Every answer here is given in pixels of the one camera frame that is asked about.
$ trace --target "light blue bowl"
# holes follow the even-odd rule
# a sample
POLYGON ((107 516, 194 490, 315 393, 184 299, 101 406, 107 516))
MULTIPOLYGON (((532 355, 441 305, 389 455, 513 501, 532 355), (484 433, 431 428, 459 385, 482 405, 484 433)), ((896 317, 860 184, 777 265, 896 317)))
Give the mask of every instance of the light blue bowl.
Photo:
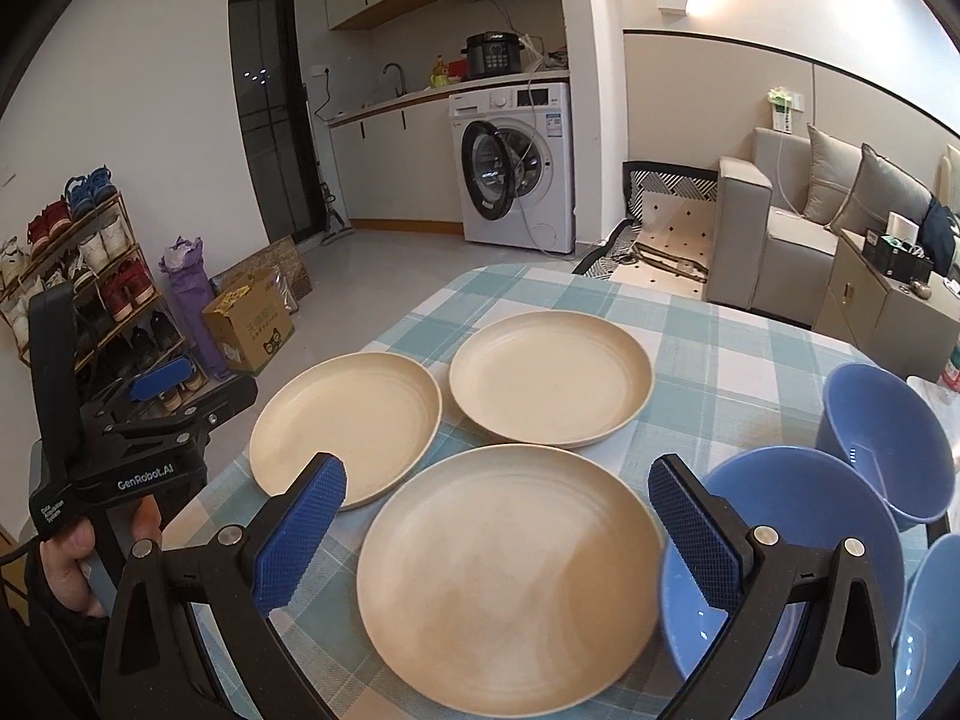
MULTIPOLYGON (((751 527, 770 525, 782 539, 834 549, 859 538, 872 559, 891 637, 904 610, 904 552, 883 500, 856 471, 814 449, 771 446, 727 461, 703 480, 714 495, 730 501, 751 527)), ((707 605, 671 541, 661 574, 664 638, 686 679, 720 632, 726 613, 707 605)), ((762 709, 800 624, 803 604, 784 610, 773 641, 734 720, 762 709)))
POLYGON ((930 406, 893 373, 853 362, 827 376, 817 449, 850 463, 901 531, 947 513, 956 485, 950 443, 930 406))
POLYGON ((914 574, 896 644, 896 720, 917 720, 960 664, 960 533, 941 536, 914 574))

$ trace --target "checkered tablecloth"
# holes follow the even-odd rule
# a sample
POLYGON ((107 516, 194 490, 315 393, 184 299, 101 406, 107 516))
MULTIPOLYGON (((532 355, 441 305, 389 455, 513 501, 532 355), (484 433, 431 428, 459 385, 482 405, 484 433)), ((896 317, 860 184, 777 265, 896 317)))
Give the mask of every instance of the checkered tablecloth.
MULTIPOLYGON (((640 416, 608 440, 580 450, 645 501, 650 464, 667 452, 676 452, 703 475, 746 449, 813 446, 824 377, 843 362, 865 359, 846 343, 667 293, 526 266, 477 269, 366 347, 421 362, 445 393, 440 432, 416 470, 496 442, 463 417, 449 394, 449 365, 460 344, 498 319, 547 309, 615 322, 656 361, 654 394, 640 416)), ((246 525, 265 500, 242 455, 171 524, 165 546, 206 543, 224 525, 246 525)), ((364 631, 355 572, 363 538, 382 503, 338 515, 291 604, 274 611, 271 620, 320 695, 344 720, 459 720, 462 713, 402 683, 364 631)), ((923 529, 909 533, 904 544, 907 572, 912 573, 925 549, 923 529)), ((257 717, 208 613, 200 625, 234 709, 257 717)), ((655 635, 616 685, 556 717, 654 718, 679 686, 670 656, 655 635)))

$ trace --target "gray pillow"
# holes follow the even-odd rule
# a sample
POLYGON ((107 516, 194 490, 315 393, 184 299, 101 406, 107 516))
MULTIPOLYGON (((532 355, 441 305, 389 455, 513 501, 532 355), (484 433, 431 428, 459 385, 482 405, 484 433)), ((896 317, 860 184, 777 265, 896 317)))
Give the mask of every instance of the gray pillow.
POLYGON ((856 180, 860 149, 820 132, 812 124, 806 130, 810 134, 810 199, 803 216, 817 224, 829 224, 856 180))
POLYGON ((837 235, 841 230, 858 235, 864 235, 868 228, 886 230, 891 211, 915 224, 922 223, 930 206, 930 190, 867 143, 862 151, 853 189, 829 229, 837 235))

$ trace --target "faucet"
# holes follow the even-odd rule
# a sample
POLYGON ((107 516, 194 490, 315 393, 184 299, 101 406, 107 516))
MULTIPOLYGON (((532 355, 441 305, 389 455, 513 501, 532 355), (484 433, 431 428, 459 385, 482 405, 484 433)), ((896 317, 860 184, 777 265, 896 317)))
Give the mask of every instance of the faucet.
POLYGON ((394 91, 397 93, 397 97, 401 98, 407 93, 407 76, 403 72, 403 68, 398 65, 397 62, 388 62, 383 66, 384 76, 387 74, 387 70, 390 70, 391 68, 397 68, 400 71, 400 89, 394 87, 394 91))

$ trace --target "pillow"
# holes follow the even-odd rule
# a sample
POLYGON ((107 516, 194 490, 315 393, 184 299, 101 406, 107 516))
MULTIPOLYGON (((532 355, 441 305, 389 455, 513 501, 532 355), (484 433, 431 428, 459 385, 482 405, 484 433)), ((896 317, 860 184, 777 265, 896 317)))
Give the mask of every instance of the pillow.
POLYGON ((940 202, 960 214, 960 151, 949 143, 941 166, 940 202))
POLYGON ((933 262, 936 274, 949 275, 950 266, 957 259, 957 245, 960 239, 960 224, 946 205, 941 205, 936 197, 930 199, 930 209, 920 225, 918 244, 923 247, 926 256, 933 262))
POLYGON ((817 224, 829 224, 856 180, 860 149, 820 132, 812 124, 806 131, 810 135, 810 199, 803 216, 817 224))
POLYGON ((840 235, 850 230, 865 235, 867 229, 886 230, 891 211, 921 224, 930 206, 930 190, 867 143, 850 194, 829 229, 840 235))

